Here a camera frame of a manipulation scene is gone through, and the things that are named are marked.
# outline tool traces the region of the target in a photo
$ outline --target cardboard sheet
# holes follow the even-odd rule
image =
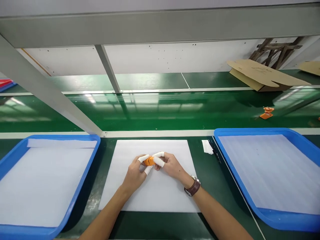
[[[320,76],[320,61],[304,62],[299,65],[299,69],[308,73]]]
[[[230,74],[257,92],[284,91],[291,86],[311,85],[250,59],[227,61],[227,64],[232,67]]]
[[[286,137],[219,139],[258,208],[320,214],[320,168]]]
[[[135,156],[172,153],[190,175],[196,176],[187,140],[118,140],[103,189],[99,210],[102,210],[122,184],[128,166]],[[152,169],[141,187],[124,205],[124,211],[143,212],[200,212],[181,183],[163,170]]]
[[[57,227],[93,148],[30,148],[0,181],[0,224]]]

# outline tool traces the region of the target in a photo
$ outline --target green workbench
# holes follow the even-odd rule
[[[320,136],[306,136],[320,147]],[[202,186],[219,201],[251,234],[263,239],[232,175],[225,163],[215,155],[203,152],[201,140],[207,137],[139,138],[187,139],[197,176]],[[8,153],[20,139],[0,140],[0,158]],[[98,210],[108,174],[116,138],[102,138],[70,219],[58,239],[76,239],[100,212]],[[255,214],[263,235],[268,239],[316,239],[319,234],[279,231],[267,226]],[[160,228],[146,228],[153,223]],[[111,239],[217,239],[201,213],[120,212],[110,235]]]
[[[319,78],[297,70],[283,71],[319,85]],[[50,78],[61,91],[109,91],[106,75]],[[302,88],[285,92],[231,91],[247,87],[228,72],[119,74],[123,90],[230,88],[230,91],[180,93],[128,93],[67,95],[104,131],[208,130],[235,127],[317,128],[320,89]],[[20,86],[6,92],[26,92]],[[263,120],[263,107],[274,107],[274,116]],[[82,131],[34,96],[0,97],[0,133]],[[203,152],[201,140],[187,139],[195,170],[203,187],[216,198],[254,237],[263,239],[245,201],[225,164]],[[319,136],[308,138],[320,146]],[[87,228],[99,213],[98,205],[116,144],[115,138],[102,138],[90,172],[79,195],[75,210],[58,238],[73,239]],[[0,139],[0,159],[20,140]],[[279,231],[256,216],[266,239],[313,239],[312,233]],[[145,229],[150,222],[161,229]],[[117,239],[194,239],[215,238],[202,214],[121,212],[111,234]]]
[[[320,85],[319,77],[316,75],[300,70],[281,70],[281,72],[312,85]],[[121,90],[248,87],[229,72],[116,74],[116,78]],[[107,75],[58,76],[48,77],[48,79],[53,81],[62,92],[113,90]],[[16,85],[4,92],[27,91]]]
[[[320,127],[320,89],[67,97],[104,131]],[[259,118],[264,106],[275,108],[272,118]],[[82,131],[35,96],[0,97],[0,124],[0,132]]]

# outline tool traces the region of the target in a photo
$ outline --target flattened cardboard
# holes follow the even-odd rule
[[[320,76],[320,61],[301,63],[299,69]]]
[[[250,59],[227,61],[227,64],[232,67],[230,74],[257,92],[284,91],[292,86],[311,85]]]

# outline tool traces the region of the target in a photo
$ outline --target brown leather watch strap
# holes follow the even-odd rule
[[[189,188],[188,190],[186,188],[184,188],[184,191],[186,192],[186,194],[188,194],[190,197],[192,197],[201,187],[201,183],[200,181],[195,178],[193,185],[191,186],[191,188]]]

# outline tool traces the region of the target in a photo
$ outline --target blue plastic tray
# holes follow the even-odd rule
[[[288,128],[218,128],[214,131],[214,137],[222,154],[236,179],[244,197],[254,213],[270,227],[279,230],[318,232],[320,230],[320,215],[283,212],[272,209],[257,208],[253,203],[245,185],[241,181],[235,167],[224,149],[220,136],[244,136],[244,135],[277,135],[282,134],[303,154],[320,167],[320,149],[301,134]]]
[[[0,180],[9,172],[9,170],[20,160],[20,158],[29,149],[27,147],[28,139],[53,139],[53,140],[82,140],[82,141],[97,141],[93,153],[90,157],[88,165],[84,170],[79,185],[73,195],[71,203],[68,207],[66,215],[58,227],[31,227],[31,226],[17,226],[0,224],[0,239],[14,239],[14,240],[51,240],[55,238],[66,225],[75,201],[79,195],[82,184],[87,176],[92,160],[97,152],[100,144],[100,137],[98,135],[32,135],[19,142],[1,161],[0,161]]]
[[[12,83],[5,85],[4,87],[0,87],[0,92],[3,92],[4,90],[7,90],[7,89],[13,87],[14,85],[16,85],[16,83],[12,82]]]

